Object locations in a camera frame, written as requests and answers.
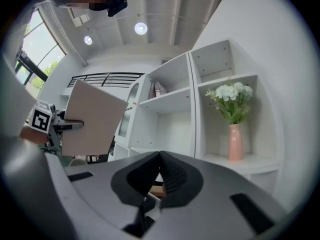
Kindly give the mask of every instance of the pink vase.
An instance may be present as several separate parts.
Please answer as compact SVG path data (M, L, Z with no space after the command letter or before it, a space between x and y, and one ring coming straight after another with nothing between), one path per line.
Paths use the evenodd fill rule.
M239 124L232 124L229 136L229 161L240 161L243 159L242 138Z

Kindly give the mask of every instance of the balcony railing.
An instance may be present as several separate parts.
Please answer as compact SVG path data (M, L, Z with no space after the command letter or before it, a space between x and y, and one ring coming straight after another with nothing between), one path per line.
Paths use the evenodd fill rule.
M110 72L85 74L72 77L68 87L74 87L76 80L81 79L96 87L129 88L130 85L143 76L144 73Z

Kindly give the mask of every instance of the ceiling light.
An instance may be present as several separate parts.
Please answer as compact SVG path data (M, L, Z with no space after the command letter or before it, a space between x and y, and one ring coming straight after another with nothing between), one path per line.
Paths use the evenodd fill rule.
M85 37L84 37L84 42L85 42L88 46L90 46L90 45L92 45L92 38L91 38L90 36L85 36Z
M148 27L143 22L139 22L135 25L134 30L138 35L144 35L148 31Z

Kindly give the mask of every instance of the white cabinet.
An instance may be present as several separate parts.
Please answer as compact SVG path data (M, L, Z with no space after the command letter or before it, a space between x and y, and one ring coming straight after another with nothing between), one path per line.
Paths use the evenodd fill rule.
M168 93L139 103L128 146L139 153L170 151L194 157L196 111L189 54L168 61L146 79L159 81Z
M241 124L245 156L239 162L228 161L229 125L205 96L228 80L249 85L254 92L248 120ZM168 93L149 99L152 81L159 81ZM175 152L227 167L273 192L283 160L282 126L276 123L268 89L243 50L228 40L192 50L144 75L130 90L136 92L137 105L124 125L125 136L118 128L119 155L114 159Z

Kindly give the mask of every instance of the window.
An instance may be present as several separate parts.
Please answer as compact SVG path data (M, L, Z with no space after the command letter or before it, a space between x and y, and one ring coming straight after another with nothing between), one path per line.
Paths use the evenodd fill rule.
M15 76L37 98L48 76L65 55L36 10L24 33Z

